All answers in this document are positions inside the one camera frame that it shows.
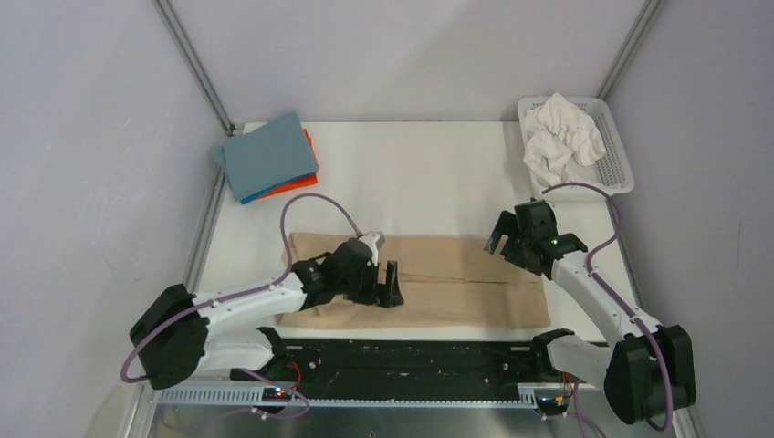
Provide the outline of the beige t shirt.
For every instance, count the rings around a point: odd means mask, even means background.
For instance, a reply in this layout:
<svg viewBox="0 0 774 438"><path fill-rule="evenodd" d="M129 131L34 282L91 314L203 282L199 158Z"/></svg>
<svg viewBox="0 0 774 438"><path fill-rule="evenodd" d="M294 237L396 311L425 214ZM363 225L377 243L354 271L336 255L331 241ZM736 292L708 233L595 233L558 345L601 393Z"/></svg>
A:
<svg viewBox="0 0 774 438"><path fill-rule="evenodd" d="M551 324L543 281L490 255L486 239L388 235L381 260L398 267L402 305L381 308L335 297L279 317L295 329L542 329Z"/></svg>

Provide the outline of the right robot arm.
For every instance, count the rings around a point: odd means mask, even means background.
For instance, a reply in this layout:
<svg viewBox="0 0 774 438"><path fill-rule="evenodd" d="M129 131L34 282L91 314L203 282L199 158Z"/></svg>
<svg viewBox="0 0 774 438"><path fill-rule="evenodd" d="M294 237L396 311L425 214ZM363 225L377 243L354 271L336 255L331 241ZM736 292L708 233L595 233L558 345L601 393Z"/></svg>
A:
<svg viewBox="0 0 774 438"><path fill-rule="evenodd" d="M604 346L568 329L533 339L533 374L553 381L561 373L602 391L619 420L649 422L696 403L693 343L679 325L667 327L629 305L575 234L561 234L545 201L531 200L502 211L485 246L489 254L542 276L564 290L603 335Z"/></svg>

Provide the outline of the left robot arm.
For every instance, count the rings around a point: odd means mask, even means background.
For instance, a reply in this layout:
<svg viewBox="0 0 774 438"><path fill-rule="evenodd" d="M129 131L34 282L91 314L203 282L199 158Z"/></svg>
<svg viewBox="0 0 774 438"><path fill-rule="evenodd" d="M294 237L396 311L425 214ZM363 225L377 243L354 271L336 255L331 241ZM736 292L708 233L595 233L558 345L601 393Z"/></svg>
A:
<svg viewBox="0 0 774 438"><path fill-rule="evenodd" d="M380 234L350 238L333 252L292 263L264 285L246 290L190 293L167 287L130 330L142 381L165 390L211 370L247 369L281 377L288 355L277 332L262 321L329 304L342 296L359 305L403 304L398 264L379 262Z"/></svg>

